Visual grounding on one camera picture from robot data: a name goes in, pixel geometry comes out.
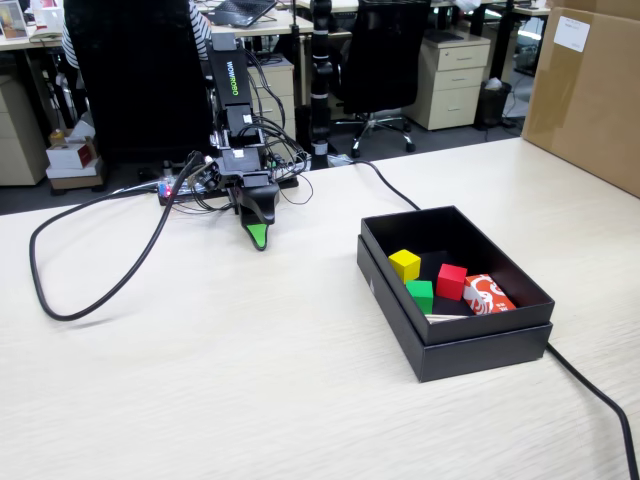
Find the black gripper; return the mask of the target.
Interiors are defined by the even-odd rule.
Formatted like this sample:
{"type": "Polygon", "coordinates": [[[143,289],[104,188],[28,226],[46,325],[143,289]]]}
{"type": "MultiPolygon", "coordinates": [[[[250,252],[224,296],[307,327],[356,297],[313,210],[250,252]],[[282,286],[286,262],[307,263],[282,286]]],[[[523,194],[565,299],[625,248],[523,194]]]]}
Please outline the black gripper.
{"type": "Polygon", "coordinates": [[[226,149],[217,159],[219,187],[234,188],[238,215],[253,246],[264,251],[269,225],[275,223],[280,188],[270,183],[270,174],[262,166],[257,148],[226,149]]]}

